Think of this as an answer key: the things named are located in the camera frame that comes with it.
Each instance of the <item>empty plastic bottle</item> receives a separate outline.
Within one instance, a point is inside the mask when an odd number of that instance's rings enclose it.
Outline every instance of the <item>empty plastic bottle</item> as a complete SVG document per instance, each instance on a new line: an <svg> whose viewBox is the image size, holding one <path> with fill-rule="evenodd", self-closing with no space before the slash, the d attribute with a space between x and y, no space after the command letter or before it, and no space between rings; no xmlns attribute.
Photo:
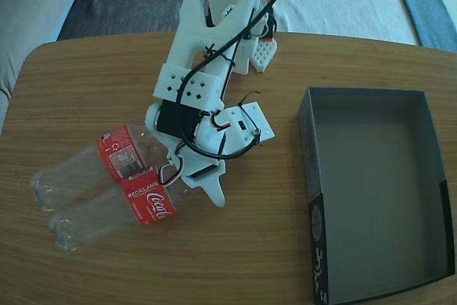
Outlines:
<svg viewBox="0 0 457 305"><path fill-rule="evenodd" d="M60 209L87 191L105 189L164 158L165 147L144 124L125 125L69 160L37 172L31 179L34 199L43 211Z"/></svg>
<svg viewBox="0 0 457 305"><path fill-rule="evenodd" d="M75 251L127 224L149 225L174 214L190 192L179 178L170 186L161 184L157 169L151 167L57 213L49 222L56 245Z"/></svg>

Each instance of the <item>red wire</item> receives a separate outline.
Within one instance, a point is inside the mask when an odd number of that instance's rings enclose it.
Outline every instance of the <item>red wire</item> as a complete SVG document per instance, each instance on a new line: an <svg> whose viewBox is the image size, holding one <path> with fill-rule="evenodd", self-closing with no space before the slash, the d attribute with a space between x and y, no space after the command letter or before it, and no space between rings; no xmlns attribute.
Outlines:
<svg viewBox="0 0 457 305"><path fill-rule="evenodd" d="M181 157L179 157L179 162L180 162L180 164L179 164L178 171L176 171L176 173L171 178L169 178L166 182L163 182L162 180L159 180L160 185L165 185L165 184L169 183L170 180L176 178L176 176L182 172L184 164L183 164L183 159Z"/></svg>
<svg viewBox="0 0 457 305"><path fill-rule="evenodd" d="M225 123L224 125L219 125L216 123L215 116L220 114L220 111L217 111L215 114L211 116L211 123L216 127L217 131L222 131L230 127L230 123Z"/></svg>

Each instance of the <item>cardboard box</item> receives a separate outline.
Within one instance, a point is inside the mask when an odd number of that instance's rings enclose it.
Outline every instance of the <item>cardboard box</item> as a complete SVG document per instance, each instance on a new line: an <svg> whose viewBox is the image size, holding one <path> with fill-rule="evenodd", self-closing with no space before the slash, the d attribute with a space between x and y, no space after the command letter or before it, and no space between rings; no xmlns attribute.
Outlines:
<svg viewBox="0 0 457 305"><path fill-rule="evenodd" d="M448 188L422 91L311 87L300 122L315 304L455 272Z"/></svg>

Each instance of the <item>wood grain surface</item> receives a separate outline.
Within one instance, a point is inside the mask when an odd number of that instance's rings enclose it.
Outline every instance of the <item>wood grain surface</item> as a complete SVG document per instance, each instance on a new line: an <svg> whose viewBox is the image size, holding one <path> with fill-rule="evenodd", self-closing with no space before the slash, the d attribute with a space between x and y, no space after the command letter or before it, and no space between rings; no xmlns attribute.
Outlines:
<svg viewBox="0 0 457 305"><path fill-rule="evenodd" d="M75 254L53 245L31 175L110 129L144 120L173 33L39 47L0 138L0 304L312 304L308 202L297 110L308 86L426 91L457 213L457 56L414 46L278 34L264 74L233 75L276 138L228 162L227 205L201 191L179 215L130 226ZM457 304L457 277L373 304Z"/></svg>

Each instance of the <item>wire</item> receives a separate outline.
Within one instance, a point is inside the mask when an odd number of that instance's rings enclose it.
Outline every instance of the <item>wire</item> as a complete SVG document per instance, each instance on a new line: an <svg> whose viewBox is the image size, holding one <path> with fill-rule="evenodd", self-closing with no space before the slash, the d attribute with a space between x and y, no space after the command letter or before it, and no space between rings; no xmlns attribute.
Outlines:
<svg viewBox="0 0 457 305"><path fill-rule="evenodd" d="M176 180L179 179L179 177L181 176L181 174L183 172L183 169L184 169L184 160L179 156L178 156L178 158L179 158L179 168L176 171L176 173L170 179L168 179L167 181L163 181L164 180L164 169L166 167L168 167L168 166L171 166L171 165L170 165L170 163L167 163L167 164L164 164L162 167L160 167L160 169L159 169L159 183L160 183L160 185L168 187L172 183L174 183Z"/></svg>
<svg viewBox="0 0 457 305"><path fill-rule="evenodd" d="M218 111L218 112L216 112L215 114L212 114L212 115L211 115L211 123L212 123L213 126L217 129L217 131L223 131L223 130L225 130L225 129L227 129L227 128L230 127L230 123L225 123L225 124L223 124L223 125L219 125L219 124L216 123L216 119L215 119L214 117L216 117L216 116L217 116L218 114L220 114L220 113L221 113L221 112Z"/></svg>
<svg viewBox="0 0 457 305"><path fill-rule="evenodd" d="M239 40L236 43L235 50L233 51L232 61L235 60L236 52L238 51L238 47L239 47L240 43L241 43L241 40ZM224 98L224 95L226 93L227 85L229 84L229 80L230 80L230 74L234 67L235 67L235 63L230 65L230 68L227 71L226 80L224 82L224 87L222 88L222 92L221 92L221 100Z"/></svg>
<svg viewBox="0 0 457 305"><path fill-rule="evenodd" d="M254 94L254 93L260 94L259 91L252 91L252 92L247 93L247 95L245 95L244 98L242 98L242 100L238 103L238 106L240 107L240 109L242 110L242 112L245 114L245 116L248 117L248 119L249 119L249 120L251 121L251 123L254 125L254 128L256 128L256 130L258 130L258 127L257 127L256 122L251 118L251 116L249 116L248 112L243 108L243 102L246 100L246 98L247 98L248 96L250 96L251 94Z"/></svg>
<svg viewBox="0 0 457 305"><path fill-rule="evenodd" d="M263 18L263 16L268 13L268 10L273 8L274 3L276 3L277 0L270 0L265 7L260 10L260 12L257 14L254 19L252 19L246 27L241 30L235 37L233 37L230 41L225 43L221 48L219 48L217 51L215 51L213 54L208 56L206 59L204 59L202 62L200 62L195 68L193 68L184 78L184 80L181 83L181 86L179 87L178 94L176 95L176 103L179 105L181 104L183 95L184 95L184 90L186 89L187 83L190 82L192 76L194 76L197 72L200 71L200 69L204 68L206 65L210 64L212 61L214 61L216 58L218 58L220 55L222 55L227 49L229 49L231 46L233 46L236 42L240 41L243 39L243 37L250 32L250 30ZM257 145L260 142L260 131L257 129L254 132L254 138L252 139L251 143L249 143L247 146L244 148L235 151L232 154L228 155L222 155L222 154L213 154L208 151L204 151L203 149L200 149L197 147L194 143L192 143L189 138L186 136L186 133L184 132L184 123L182 121L182 110L181 107L179 107L178 112L177 112L177 120L180 125L180 134L181 137L184 141L184 143L194 152L197 154L200 154L205 157L209 157L210 159L222 159L222 160L228 160L228 159L235 159L236 157L239 157L243 154L245 154L247 151L249 151L253 146Z"/></svg>

